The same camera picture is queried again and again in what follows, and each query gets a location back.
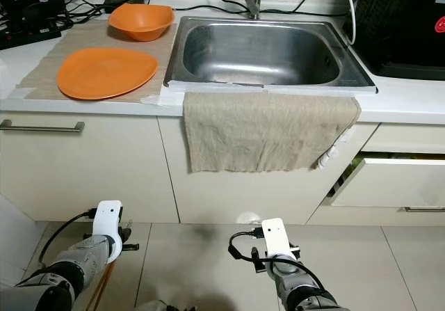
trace open drawer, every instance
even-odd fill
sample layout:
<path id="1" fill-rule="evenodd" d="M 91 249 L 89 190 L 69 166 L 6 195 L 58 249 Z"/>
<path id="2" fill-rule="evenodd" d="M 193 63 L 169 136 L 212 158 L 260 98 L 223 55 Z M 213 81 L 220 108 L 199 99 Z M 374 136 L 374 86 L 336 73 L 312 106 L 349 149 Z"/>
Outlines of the open drawer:
<path id="1" fill-rule="evenodd" d="M 330 204 L 349 207 L 445 208 L 445 155 L 378 153 L 359 157 L 334 185 Z"/>

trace countertop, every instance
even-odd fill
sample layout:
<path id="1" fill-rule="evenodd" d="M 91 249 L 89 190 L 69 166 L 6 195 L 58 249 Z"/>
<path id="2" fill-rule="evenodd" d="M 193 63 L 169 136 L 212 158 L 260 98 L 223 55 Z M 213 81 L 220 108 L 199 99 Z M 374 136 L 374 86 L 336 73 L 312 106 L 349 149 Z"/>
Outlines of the countertop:
<path id="1" fill-rule="evenodd" d="M 177 13 L 181 16 L 241 17 L 221 15 L 210 10 L 192 10 Z M 263 19 L 294 21 L 328 21 L 333 19 L 310 16 L 289 17 L 264 15 Z M 107 113 L 125 115 L 182 116 L 183 93 L 172 93 L 163 86 L 159 97 L 136 102 L 80 102 L 57 99 L 26 99 L 29 92 L 15 86 L 46 56 L 61 38 L 2 50 L 0 52 L 0 111 L 38 111 L 63 113 Z M 359 60 L 378 87 L 376 95 L 357 95 L 362 113 L 359 122 L 397 122 L 445 125 L 445 81 L 396 79 L 375 76 Z"/>

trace tiled floor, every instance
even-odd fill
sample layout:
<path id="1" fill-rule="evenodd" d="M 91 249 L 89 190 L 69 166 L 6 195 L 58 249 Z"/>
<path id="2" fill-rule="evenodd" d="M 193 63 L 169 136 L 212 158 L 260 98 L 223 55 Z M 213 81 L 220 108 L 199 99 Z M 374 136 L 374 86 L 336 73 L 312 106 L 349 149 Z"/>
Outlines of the tiled floor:
<path id="1" fill-rule="evenodd" d="M 51 223 L 30 264 L 49 235 Z M 229 237 L 246 225 L 134 224 L 129 243 L 140 250 L 123 253 L 98 310 L 133 310 L 153 299 L 179 309 L 200 311 L 279 311 L 274 282 L 255 274 L 253 265 L 227 252 Z M 45 259 L 76 243 L 91 224 L 69 227 L 51 245 Z M 301 247 L 302 261 L 323 281 L 337 301 L 351 311 L 443 310 L 445 228 L 286 227 Z M 237 240 L 246 255 L 261 240 Z M 76 301 L 85 310 L 97 281 Z"/>

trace red button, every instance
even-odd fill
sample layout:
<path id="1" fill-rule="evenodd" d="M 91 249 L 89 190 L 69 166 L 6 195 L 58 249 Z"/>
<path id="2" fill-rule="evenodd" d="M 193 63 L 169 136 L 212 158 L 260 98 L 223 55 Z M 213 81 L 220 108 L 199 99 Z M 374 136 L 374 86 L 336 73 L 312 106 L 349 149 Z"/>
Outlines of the red button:
<path id="1" fill-rule="evenodd" d="M 438 33 L 445 33 L 445 17 L 441 17 L 439 19 L 439 21 L 436 23 L 435 30 Z"/>

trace stainless steel sink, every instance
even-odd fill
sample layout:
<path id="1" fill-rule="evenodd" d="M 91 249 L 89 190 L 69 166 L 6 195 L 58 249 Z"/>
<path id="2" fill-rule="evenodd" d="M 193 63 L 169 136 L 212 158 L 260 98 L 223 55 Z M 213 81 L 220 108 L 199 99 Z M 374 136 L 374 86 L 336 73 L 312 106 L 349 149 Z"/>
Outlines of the stainless steel sink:
<path id="1" fill-rule="evenodd" d="M 327 22 L 183 17 L 164 84 L 373 86 Z"/>

